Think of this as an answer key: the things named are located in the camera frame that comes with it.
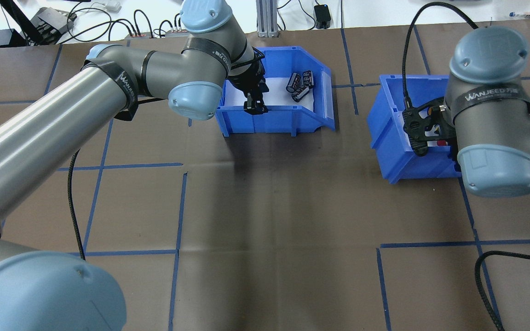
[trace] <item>capacitor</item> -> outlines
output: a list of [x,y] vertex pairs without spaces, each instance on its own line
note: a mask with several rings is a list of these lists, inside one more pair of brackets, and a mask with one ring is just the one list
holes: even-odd
[[310,88],[308,86],[302,85],[299,86],[293,93],[292,93],[292,99],[296,101],[297,103],[300,102],[307,94],[310,92]]
[[304,82],[305,86],[308,86],[309,88],[314,87],[314,76],[312,75],[312,70],[306,70],[302,73],[302,81]]
[[290,77],[290,81],[288,82],[288,86],[286,86],[286,90],[290,93],[295,92],[300,86],[300,78],[301,77],[299,73],[293,73],[292,77]]

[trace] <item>robotic arm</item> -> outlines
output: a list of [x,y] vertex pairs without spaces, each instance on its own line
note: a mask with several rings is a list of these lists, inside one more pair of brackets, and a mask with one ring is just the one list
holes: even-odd
[[[267,111],[263,54],[224,0],[186,0],[192,33],[181,54],[98,45],[81,72],[0,126],[2,222],[112,118],[132,120],[139,95],[169,100],[195,120],[214,116],[228,78],[251,114]],[[126,322],[118,284],[64,253],[0,240],[0,330],[116,330]]]
[[[521,84],[529,46],[507,27],[475,29],[457,45],[444,98],[407,105],[404,131],[423,156],[447,140],[466,189],[482,197],[530,194],[530,97]],[[419,111],[429,108],[429,117]],[[439,135],[424,131],[439,126]]]

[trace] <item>cable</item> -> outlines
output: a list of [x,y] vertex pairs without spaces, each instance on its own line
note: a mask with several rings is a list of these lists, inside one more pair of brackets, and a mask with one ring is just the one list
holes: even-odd
[[154,32],[154,34],[156,34],[158,36],[158,38],[164,38],[170,31],[167,32],[167,31],[165,31],[163,29],[153,29],[153,32]]
[[285,31],[287,28],[286,28],[286,21],[283,20],[283,17],[282,17],[282,14],[279,12],[279,9],[277,10],[277,14],[279,15],[279,17],[282,19],[282,24],[283,24],[283,30]]
[[175,14],[175,17],[173,17],[173,24],[175,24],[175,30],[179,31],[179,28],[177,28],[177,18],[179,17],[179,13]]
[[83,243],[81,242],[81,234],[79,233],[79,224],[77,223],[77,217],[75,215],[75,205],[73,205],[73,170],[75,168],[75,161],[77,159],[77,155],[79,154],[79,150],[75,152],[71,158],[71,164],[69,165],[69,174],[67,175],[67,195],[69,197],[69,209],[71,210],[71,219],[73,220],[75,237],[79,247],[79,256],[85,261],[85,252],[83,251]]
[[312,21],[314,21],[314,25],[312,25],[312,27],[308,29],[308,30],[312,30],[312,29],[316,26],[316,20],[314,19],[314,17],[312,17],[309,13],[307,13],[307,12],[304,10],[304,7],[301,5],[301,0],[298,0],[298,3],[300,4],[300,8],[301,8],[302,11],[306,14],[306,16],[310,17],[310,18],[312,19]]
[[496,325],[496,329],[498,331],[504,331],[504,327],[502,326],[502,322],[496,316],[494,313],[494,310],[492,308],[492,304],[490,304],[490,301],[488,300],[488,296],[486,296],[486,291],[484,291],[484,286],[482,285],[482,277],[480,274],[480,269],[482,267],[482,262],[486,260],[488,256],[492,255],[500,255],[500,256],[508,256],[508,257],[517,257],[517,258],[523,258],[524,260],[530,260],[530,255],[527,254],[521,254],[521,253],[511,253],[509,251],[499,251],[499,250],[491,250],[487,251],[486,253],[480,255],[478,257],[476,264],[473,268],[473,273],[476,279],[476,285],[478,287],[478,291],[480,293],[480,297],[482,298],[482,301],[484,302],[484,306],[486,306],[486,310],[488,311],[488,314],[490,315],[490,318],[492,319],[492,322],[494,322],[494,325]]
[[153,26],[151,25],[151,21],[149,20],[149,17],[147,14],[145,14],[142,10],[136,9],[134,11],[134,26],[136,27],[136,31],[138,32],[138,35],[140,35],[140,29],[138,29],[138,24],[136,23],[136,13],[139,12],[144,15],[144,17],[147,19],[147,23],[149,23],[149,33],[151,34],[151,38],[153,38]]
[[112,41],[112,29],[114,28],[114,25],[116,23],[120,23],[120,24],[124,25],[124,27],[126,27],[128,29],[128,35],[132,36],[132,30],[128,27],[128,25],[126,23],[120,21],[119,19],[117,19],[117,20],[113,21],[112,24],[109,26],[108,41]]
[[161,99],[161,98],[150,98],[150,99],[145,99],[145,100],[140,100],[138,102],[139,105],[143,104],[143,103],[154,103],[156,101],[163,101],[165,99]]
[[[70,17],[71,17],[74,13],[78,13],[78,12],[80,12],[80,11],[84,11],[84,10],[86,10],[86,9],[88,9],[87,12],[90,12],[91,9],[93,9],[93,10],[96,10],[96,11],[99,11],[99,12],[102,12],[102,13],[105,13],[105,15],[108,16],[109,22],[106,22],[106,23],[103,23],[103,24],[108,24],[108,23],[111,23],[111,22],[112,22],[112,16],[111,16],[107,11],[105,11],[105,10],[103,10],[103,9],[93,8],[93,7],[88,7],[88,8],[81,8],[81,9],[75,10],[75,9],[77,8],[77,6],[79,6],[79,5],[82,4],[83,2],[84,2],[84,1],[80,1],[80,2],[78,2],[78,3],[77,3],[77,4],[71,9],[71,11],[69,11],[69,14],[67,15],[67,25],[69,25],[69,19],[70,19]],[[103,33],[102,33],[101,35],[97,36],[96,38],[93,38],[93,39],[90,39],[90,40],[80,40],[79,38],[77,38],[77,36],[81,35],[83,32],[90,31],[90,30],[92,30],[93,28],[101,27],[101,25],[95,25],[94,27],[89,28],[89,29],[86,29],[86,30],[84,30],[84,31],[82,31],[81,33],[76,34],[76,35],[74,35],[74,34],[71,32],[71,30],[69,30],[68,32],[69,32],[69,35],[71,35],[71,38],[69,38],[69,39],[67,39],[67,40],[74,39],[74,40],[77,40],[77,41],[80,41],[80,42],[90,42],[90,41],[97,40],[97,39],[101,38],[103,35],[105,35],[106,32],[109,31],[110,25],[108,25],[108,27],[105,29],[105,31],[103,31]]]
[[162,25],[163,25],[164,23],[169,23],[169,27],[171,27],[171,32],[173,32],[173,25],[171,24],[171,21],[169,21],[168,19],[164,19],[164,20],[158,25],[159,32],[160,32],[161,30],[164,31],[164,30],[162,29]]
[[118,21],[126,22],[126,23],[130,24],[130,27],[132,28],[132,33],[134,33],[136,31],[136,28],[134,27],[134,24],[132,24],[132,22],[128,21],[128,19],[118,18],[114,22],[118,22]]
[[282,9],[283,7],[287,6],[292,0],[288,0],[283,6],[277,7],[278,9]]
[[461,9],[457,8],[456,6],[447,4],[446,2],[429,2],[418,10],[416,15],[412,19],[412,22],[408,26],[408,33],[406,34],[406,41],[404,42],[404,55],[402,57],[402,91],[404,93],[404,105],[406,106],[406,109],[413,108],[412,100],[410,100],[410,96],[408,95],[408,88],[406,86],[406,55],[408,54],[408,44],[410,44],[410,35],[412,35],[412,29],[414,29],[414,25],[416,23],[416,20],[418,19],[418,16],[420,16],[426,8],[433,6],[449,8],[455,13],[457,13],[461,18],[463,18],[463,20],[466,21],[470,27],[472,27],[473,29],[478,28],[476,23],[474,23],[467,15],[465,15],[465,13],[461,11]]
[[101,26],[104,25],[104,24],[111,24],[111,23],[113,23],[113,21],[103,22],[103,23],[99,23],[99,24],[97,24],[97,25],[94,25],[93,27],[90,27],[90,28],[88,28],[88,29],[85,29],[85,30],[79,32],[78,34],[72,36],[71,38],[68,38],[68,39],[65,39],[65,40],[59,42],[57,45],[62,45],[62,44],[66,43],[66,42],[69,41],[69,40],[76,39],[76,37],[78,37],[78,36],[80,36],[80,35],[82,35],[82,34],[88,32],[88,31],[91,31],[91,30],[93,30],[93,29],[95,29],[95,28],[101,27]]
[[340,28],[345,28],[345,11],[343,10],[343,0],[340,0]]

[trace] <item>wanjeed logo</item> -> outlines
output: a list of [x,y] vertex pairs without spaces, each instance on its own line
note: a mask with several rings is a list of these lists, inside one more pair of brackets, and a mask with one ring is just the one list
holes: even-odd
[[465,100],[471,101],[475,98],[481,98],[494,94],[518,94],[518,88],[504,87],[504,88],[491,88],[490,90],[483,90],[481,92],[470,92],[465,96]]

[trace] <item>table surface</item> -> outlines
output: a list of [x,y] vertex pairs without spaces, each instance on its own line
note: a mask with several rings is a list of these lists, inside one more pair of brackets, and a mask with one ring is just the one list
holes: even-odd
[[[530,21],[495,24],[530,42]],[[468,31],[419,26],[407,72],[448,74]],[[456,178],[381,177],[366,117],[378,76],[400,72],[405,34],[249,35],[255,46],[302,46],[331,68],[336,131],[223,138],[215,120],[190,122],[161,101],[82,147],[76,215],[88,261],[124,291],[125,330],[494,330],[473,264],[488,250],[530,254],[530,195],[482,199]],[[128,46],[179,52],[184,42]],[[0,49],[0,124],[77,73],[90,47]],[[523,84],[530,93],[530,63]],[[59,169],[13,212],[3,239],[75,253],[66,177]],[[530,262],[491,257],[487,267],[506,328],[530,330]]]

